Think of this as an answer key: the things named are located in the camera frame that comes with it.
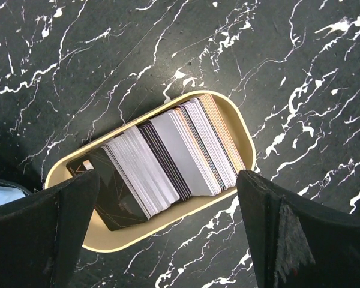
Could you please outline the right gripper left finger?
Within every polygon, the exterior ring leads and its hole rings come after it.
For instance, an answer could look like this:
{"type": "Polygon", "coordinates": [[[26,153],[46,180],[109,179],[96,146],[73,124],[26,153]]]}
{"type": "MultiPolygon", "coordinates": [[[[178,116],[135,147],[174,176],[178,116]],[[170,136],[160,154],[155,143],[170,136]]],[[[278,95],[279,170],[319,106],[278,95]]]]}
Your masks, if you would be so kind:
{"type": "Polygon", "coordinates": [[[89,170],[0,205],[0,287],[67,287],[99,190],[89,170]]]}

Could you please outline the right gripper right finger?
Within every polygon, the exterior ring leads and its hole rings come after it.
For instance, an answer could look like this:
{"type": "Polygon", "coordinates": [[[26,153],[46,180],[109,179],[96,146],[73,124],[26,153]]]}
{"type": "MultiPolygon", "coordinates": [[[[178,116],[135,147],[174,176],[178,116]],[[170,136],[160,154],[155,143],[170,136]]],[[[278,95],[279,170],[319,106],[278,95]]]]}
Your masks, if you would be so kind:
{"type": "Polygon", "coordinates": [[[360,287],[360,217],[250,170],[237,193],[259,287],[360,287]]]}

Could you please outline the black leather card holder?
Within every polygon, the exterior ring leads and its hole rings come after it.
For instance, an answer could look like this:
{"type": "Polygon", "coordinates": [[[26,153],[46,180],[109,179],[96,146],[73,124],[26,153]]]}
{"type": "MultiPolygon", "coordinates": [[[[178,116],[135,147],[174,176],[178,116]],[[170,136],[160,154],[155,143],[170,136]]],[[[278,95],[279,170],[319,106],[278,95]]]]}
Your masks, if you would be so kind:
{"type": "Polygon", "coordinates": [[[0,179],[0,206],[31,194],[32,192],[17,183],[0,179]]]}

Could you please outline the black VIP card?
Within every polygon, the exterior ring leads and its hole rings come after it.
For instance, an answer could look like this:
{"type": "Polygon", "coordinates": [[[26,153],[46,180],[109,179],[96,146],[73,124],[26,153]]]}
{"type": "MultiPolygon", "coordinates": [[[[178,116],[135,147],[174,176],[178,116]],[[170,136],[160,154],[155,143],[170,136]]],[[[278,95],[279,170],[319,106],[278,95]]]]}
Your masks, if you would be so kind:
{"type": "Polygon", "coordinates": [[[100,177],[100,190],[95,210],[110,231],[135,226],[148,221],[132,186],[123,172],[116,168],[108,153],[97,148],[66,164],[71,175],[76,176],[94,169],[100,177]]]}

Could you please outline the beige oval card tray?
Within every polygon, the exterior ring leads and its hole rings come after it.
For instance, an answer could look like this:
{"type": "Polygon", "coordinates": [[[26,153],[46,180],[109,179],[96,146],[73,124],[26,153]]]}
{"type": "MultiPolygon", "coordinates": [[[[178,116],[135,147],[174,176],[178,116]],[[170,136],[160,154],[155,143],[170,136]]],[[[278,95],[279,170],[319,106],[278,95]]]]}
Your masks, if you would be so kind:
{"type": "Polygon", "coordinates": [[[213,91],[184,94],[59,160],[45,186],[100,177],[83,245],[110,253],[236,193],[255,149],[238,107],[213,91]]]}

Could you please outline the stack of credit cards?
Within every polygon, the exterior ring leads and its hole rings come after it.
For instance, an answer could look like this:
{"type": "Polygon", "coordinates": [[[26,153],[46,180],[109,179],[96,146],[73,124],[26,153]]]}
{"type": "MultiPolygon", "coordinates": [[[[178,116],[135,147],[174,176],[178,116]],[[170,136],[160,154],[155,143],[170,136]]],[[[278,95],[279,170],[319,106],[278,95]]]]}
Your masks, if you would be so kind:
{"type": "Polygon", "coordinates": [[[232,188],[245,169],[211,94],[202,94],[132,126],[101,148],[148,220],[177,202],[232,188]]]}

